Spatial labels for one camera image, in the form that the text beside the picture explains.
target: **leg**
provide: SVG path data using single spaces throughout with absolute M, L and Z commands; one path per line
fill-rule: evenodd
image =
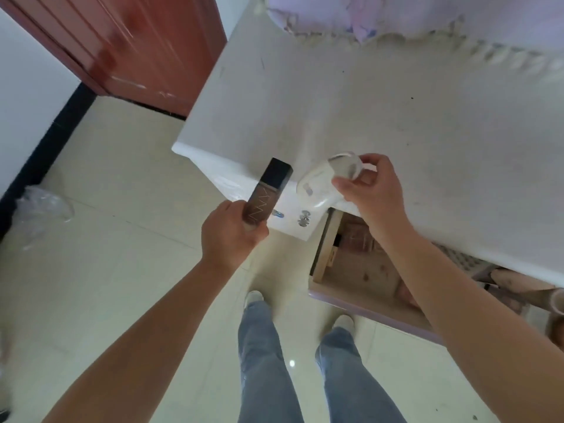
M 251 302 L 243 313 L 239 359 L 243 391 L 239 423 L 303 423 L 272 313 L 263 300 Z
M 315 352 L 325 380 L 331 423 L 405 423 L 405 419 L 360 359 L 353 336 L 333 327 Z

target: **foundation bottle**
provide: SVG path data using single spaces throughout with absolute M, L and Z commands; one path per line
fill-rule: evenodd
M 270 216 L 292 172 L 292 166 L 272 158 L 243 209 L 246 224 L 256 226 Z

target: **hand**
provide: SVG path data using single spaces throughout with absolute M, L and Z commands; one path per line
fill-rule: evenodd
M 374 238 L 381 240 L 386 231 L 393 231 L 398 223 L 409 225 L 402 185 L 387 156 L 370 154 L 360 159 L 375 165 L 377 172 L 365 169 L 354 181 L 334 177 L 332 183 L 345 200 L 356 205 Z
M 244 200 L 225 200 L 202 225 L 202 261 L 235 272 L 257 244 L 268 236 L 263 222 L 252 231 L 243 224 Z

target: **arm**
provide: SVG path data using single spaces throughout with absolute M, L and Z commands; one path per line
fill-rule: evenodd
M 562 421 L 564 354 L 417 234 L 387 157 L 361 159 L 378 173 L 333 184 L 356 204 L 476 392 L 502 422 Z
M 208 307 L 268 235 L 265 224 L 245 232 L 244 204 L 225 201 L 208 216 L 201 261 L 84 371 L 43 423 L 151 419 Z

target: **wooden drawer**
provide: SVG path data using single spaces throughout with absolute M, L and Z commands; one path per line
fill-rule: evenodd
M 402 282 L 388 255 L 375 243 L 363 252 L 340 247 L 329 258 L 337 234 L 362 218 L 330 209 L 319 248 L 310 271 L 309 295 L 393 328 L 441 343 L 418 308 L 396 298 Z

